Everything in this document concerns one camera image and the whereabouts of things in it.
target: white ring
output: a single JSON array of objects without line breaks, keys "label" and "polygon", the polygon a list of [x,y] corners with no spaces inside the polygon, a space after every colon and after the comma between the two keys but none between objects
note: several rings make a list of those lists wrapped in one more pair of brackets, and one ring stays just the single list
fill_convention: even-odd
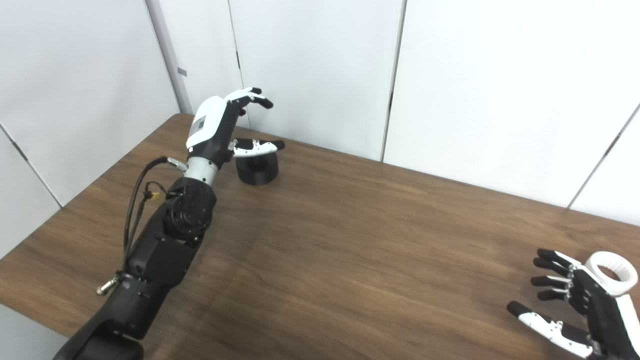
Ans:
[{"label": "white ring", "polygon": [[[638,272],[631,263],[618,254],[608,251],[594,252],[584,264],[595,277],[600,280],[602,287],[611,296],[620,296],[631,290],[638,282]],[[613,271],[620,281],[611,279],[598,268],[602,266]]]}]

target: black cylinder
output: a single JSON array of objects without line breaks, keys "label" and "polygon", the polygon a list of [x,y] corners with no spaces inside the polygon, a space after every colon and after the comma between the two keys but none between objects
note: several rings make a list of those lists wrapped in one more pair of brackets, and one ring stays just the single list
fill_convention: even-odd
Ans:
[{"label": "black cylinder", "polygon": [[238,177],[243,183],[259,186],[278,176],[278,156],[275,152],[252,158],[236,158]]}]

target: wooden table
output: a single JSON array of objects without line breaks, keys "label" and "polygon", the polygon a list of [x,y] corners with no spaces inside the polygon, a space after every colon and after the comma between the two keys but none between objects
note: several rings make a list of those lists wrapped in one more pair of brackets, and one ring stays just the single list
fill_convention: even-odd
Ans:
[{"label": "wooden table", "polygon": [[[0,302],[66,336],[84,324],[120,265],[139,171],[184,158],[191,119],[172,117],[2,259]],[[536,249],[640,264],[638,227],[294,141],[279,160],[266,186],[233,163],[218,174],[213,224],[147,359],[572,359],[505,310],[515,299],[581,324],[536,300]]]}]

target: black cable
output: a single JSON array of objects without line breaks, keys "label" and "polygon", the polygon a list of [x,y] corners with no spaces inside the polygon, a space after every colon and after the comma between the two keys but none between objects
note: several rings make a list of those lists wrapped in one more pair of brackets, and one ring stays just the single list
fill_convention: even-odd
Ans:
[{"label": "black cable", "polygon": [[156,185],[160,189],[160,191],[166,194],[166,190],[164,189],[164,186],[162,186],[162,184],[158,183],[157,181],[147,181],[147,184],[145,185],[145,192],[149,191],[149,185],[151,184]]},{"label": "black cable", "polygon": [[[129,259],[129,252],[131,251],[132,239],[130,237],[131,233],[129,232],[129,226],[131,224],[131,215],[133,214],[133,206],[136,203],[136,197],[138,196],[138,191],[140,190],[140,185],[142,184],[142,180],[145,178],[145,175],[149,170],[151,170],[157,165],[160,165],[166,162],[167,162],[166,156],[162,156],[158,159],[154,159],[151,162],[149,162],[147,166],[145,166],[145,168],[142,169],[142,172],[140,172],[140,176],[138,176],[138,180],[136,180],[136,184],[133,186],[133,193],[131,194],[131,199],[129,200],[129,207],[127,208],[127,217],[125,218],[125,222],[124,222],[124,237],[123,237],[123,244],[122,244],[124,247],[124,256],[122,257],[122,271],[125,271],[127,267],[127,260]],[[138,209],[140,216],[142,215],[142,208],[143,208],[144,202],[145,200],[141,202],[140,207]]]},{"label": "black cable", "polygon": [[145,203],[147,202],[147,200],[151,198],[152,198],[152,195],[149,194],[148,192],[145,192],[144,198],[142,198],[142,200],[140,200],[140,203],[138,204],[138,211],[136,212],[136,218],[133,220],[133,227],[131,228],[131,234],[129,234],[129,243],[127,244],[128,249],[125,251],[125,254],[123,255],[124,259],[129,259],[129,252],[133,247],[133,241],[136,238],[136,231],[138,230],[138,224],[140,223],[140,219],[142,218],[142,213],[144,212],[144,209],[145,209]]}]

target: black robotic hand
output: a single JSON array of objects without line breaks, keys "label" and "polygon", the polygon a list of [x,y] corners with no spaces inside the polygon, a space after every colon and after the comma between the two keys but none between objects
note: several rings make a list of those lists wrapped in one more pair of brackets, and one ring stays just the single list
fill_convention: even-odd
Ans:
[{"label": "black robotic hand", "polygon": [[553,270],[560,276],[531,278],[534,286],[550,286],[538,298],[564,300],[587,318],[585,331],[562,321],[536,313],[512,301],[507,310],[526,326],[557,346],[589,360],[640,359],[640,323],[629,295],[615,297],[617,291],[601,281],[580,261],[560,252],[538,249],[535,266]]}]

